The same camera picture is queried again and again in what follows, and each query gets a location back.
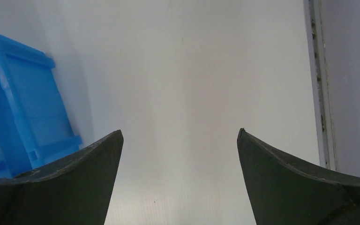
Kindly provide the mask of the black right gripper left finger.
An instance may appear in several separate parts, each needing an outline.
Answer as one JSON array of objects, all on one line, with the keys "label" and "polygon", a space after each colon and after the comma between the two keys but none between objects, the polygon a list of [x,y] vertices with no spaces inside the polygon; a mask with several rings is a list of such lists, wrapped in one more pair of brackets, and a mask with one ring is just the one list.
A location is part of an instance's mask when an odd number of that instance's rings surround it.
[{"label": "black right gripper left finger", "polygon": [[105,223],[124,138],[120,130],[12,179],[0,179],[0,225]]}]

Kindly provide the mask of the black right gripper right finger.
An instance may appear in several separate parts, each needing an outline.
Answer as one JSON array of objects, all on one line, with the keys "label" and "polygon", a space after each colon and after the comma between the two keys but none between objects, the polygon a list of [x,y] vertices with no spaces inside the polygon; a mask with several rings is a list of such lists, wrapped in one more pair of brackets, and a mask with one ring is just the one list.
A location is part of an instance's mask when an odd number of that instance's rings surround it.
[{"label": "black right gripper right finger", "polygon": [[258,225],[360,225],[360,177],[295,157],[243,128],[237,147]]}]

